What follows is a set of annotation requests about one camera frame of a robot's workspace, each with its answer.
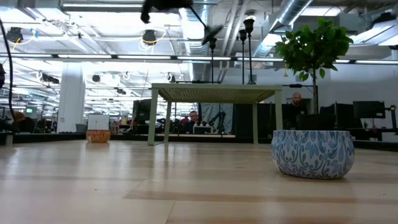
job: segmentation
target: potted plant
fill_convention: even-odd
[[[320,18],[318,25],[315,30],[305,26],[294,33],[286,31],[276,43],[275,53],[284,58],[287,68],[299,72],[302,80],[312,78],[314,114],[298,115],[298,130],[274,131],[272,159],[285,174],[338,179],[353,165],[354,146],[349,132],[332,131],[334,117],[318,114],[317,77],[325,77],[325,68],[337,71],[333,62],[347,53],[353,41],[344,27],[331,21]]]
[[[275,53],[284,58],[286,67],[292,69],[294,75],[299,72],[303,81],[312,79],[313,114],[299,116],[299,129],[333,129],[334,121],[328,122],[331,120],[329,116],[318,115],[317,77],[325,77],[325,68],[337,71],[333,63],[339,56],[345,55],[349,43],[353,43],[346,36],[344,27],[335,27],[332,21],[323,18],[318,20],[318,25],[315,30],[310,30],[307,25],[294,33],[286,31],[286,37],[276,43]]]

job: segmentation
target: light wood floor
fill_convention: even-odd
[[[86,141],[0,147],[0,223],[398,223],[398,153],[341,180],[281,174],[268,145]]]

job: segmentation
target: wooden table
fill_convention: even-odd
[[[276,129],[282,129],[282,87],[275,85],[219,85],[192,83],[154,83],[150,105],[148,145],[155,144],[157,98],[167,101],[164,142],[169,141],[172,103],[242,103],[252,104],[253,142],[258,144],[257,104],[275,95]]]

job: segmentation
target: orange pot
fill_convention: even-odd
[[[88,142],[106,143],[111,139],[110,130],[87,130],[86,138]]]

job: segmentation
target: ceramic pot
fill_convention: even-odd
[[[86,138],[88,142],[106,143],[111,139],[110,130],[87,130]]]
[[[354,163],[348,131],[274,131],[271,151],[279,170],[296,177],[339,179]]]

